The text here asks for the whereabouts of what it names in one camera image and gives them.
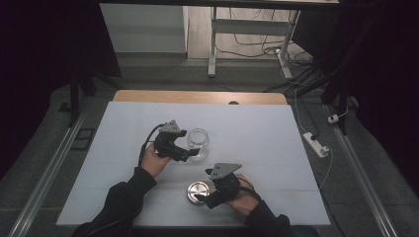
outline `white tabletop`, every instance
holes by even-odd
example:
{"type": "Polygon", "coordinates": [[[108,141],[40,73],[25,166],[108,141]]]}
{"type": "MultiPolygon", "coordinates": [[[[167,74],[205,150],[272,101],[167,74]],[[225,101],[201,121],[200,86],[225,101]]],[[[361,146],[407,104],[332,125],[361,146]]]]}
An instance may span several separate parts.
{"type": "MultiPolygon", "coordinates": [[[[207,181],[205,169],[217,162],[240,163],[244,174],[276,214],[292,224],[330,224],[290,106],[229,106],[111,102],[57,224],[91,221],[111,186],[127,181],[151,129],[175,119],[181,129],[205,129],[209,157],[172,161],[144,198],[138,226],[241,226],[228,206],[214,209],[188,202],[186,190],[207,181]]],[[[176,144],[187,147],[186,137],[176,144]]]]}

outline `black sleeve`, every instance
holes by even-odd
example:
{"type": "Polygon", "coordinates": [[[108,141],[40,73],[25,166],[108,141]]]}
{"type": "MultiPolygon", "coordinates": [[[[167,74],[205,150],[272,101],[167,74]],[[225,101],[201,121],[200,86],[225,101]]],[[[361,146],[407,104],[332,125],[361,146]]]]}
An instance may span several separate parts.
{"type": "Polygon", "coordinates": [[[98,232],[91,236],[129,236],[133,219],[140,213],[143,196],[156,186],[154,178],[144,169],[136,167],[128,182],[110,188],[102,211],[90,223],[85,223],[73,233],[74,237],[98,232]],[[105,226],[102,233],[97,231],[105,226]]]}
{"type": "Polygon", "coordinates": [[[291,237],[290,220],[286,215],[275,217],[262,200],[247,216],[244,224],[267,237],[291,237]]]}

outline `jar lid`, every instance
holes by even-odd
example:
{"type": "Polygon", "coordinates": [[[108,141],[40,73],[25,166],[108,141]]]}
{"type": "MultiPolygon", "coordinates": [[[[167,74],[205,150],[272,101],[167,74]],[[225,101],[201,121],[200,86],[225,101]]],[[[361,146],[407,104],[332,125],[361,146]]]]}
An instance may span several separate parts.
{"type": "Polygon", "coordinates": [[[205,204],[203,201],[198,200],[195,195],[202,195],[204,197],[210,194],[210,187],[202,182],[197,181],[193,182],[188,187],[188,200],[195,205],[202,205],[205,204]]]}

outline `dark background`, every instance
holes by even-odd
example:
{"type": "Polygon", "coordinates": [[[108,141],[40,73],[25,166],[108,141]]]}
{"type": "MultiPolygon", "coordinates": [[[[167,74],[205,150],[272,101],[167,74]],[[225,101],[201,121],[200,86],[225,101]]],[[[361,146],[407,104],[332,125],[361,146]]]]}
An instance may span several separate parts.
{"type": "Polygon", "coordinates": [[[51,93],[92,68],[121,76],[99,4],[0,3],[0,178],[37,130],[51,93]]]}
{"type": "Polygon", "coordinates": [[[342,78],[334,79],[349,80],[349,94],[359,103],[358,119],[381,143],[418,196],[419,4],[408,0],[380,2],[386,2],[383,8],[370,12],[301,12],[293,40],[310,52],[314,64],[327,74],[340,63],[364,19],[378,14],[348,70],[340,75],[342,78]]]}
{"type": "MultiPolygon", "coordinates": [[[[351,79],[350,94],[360,104],[359,120],[383,145],[416,193],[418,9],[415,1],[388,1],[346,75],[351,79]]],[[[348,48],[364,17],[356,11],[303,12],[294,40],[311,52],[314,62],[327,73],[348,48]],[[298,39],[299,29],[304,28],[298,39]]],[[[3,177],[41,123],[51,92],[68,84],[77,68],[121,74],[98,4],[3,1],[0,42],[3,177]]]]}

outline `black curtain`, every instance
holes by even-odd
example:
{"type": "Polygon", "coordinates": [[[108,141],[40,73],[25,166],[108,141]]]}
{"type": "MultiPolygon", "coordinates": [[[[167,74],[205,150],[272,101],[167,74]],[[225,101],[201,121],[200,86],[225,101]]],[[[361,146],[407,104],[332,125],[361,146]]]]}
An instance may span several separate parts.
{"type": "Polygon", "coordinates": [[[358,119],[419,194],[419,4],[388,1],[354,61],[358,119]]]}
{"type": "Polygon", "coordinates": [[[0,178],[75,68],[121,76],[99,4],[0,3],[0,178]]]}

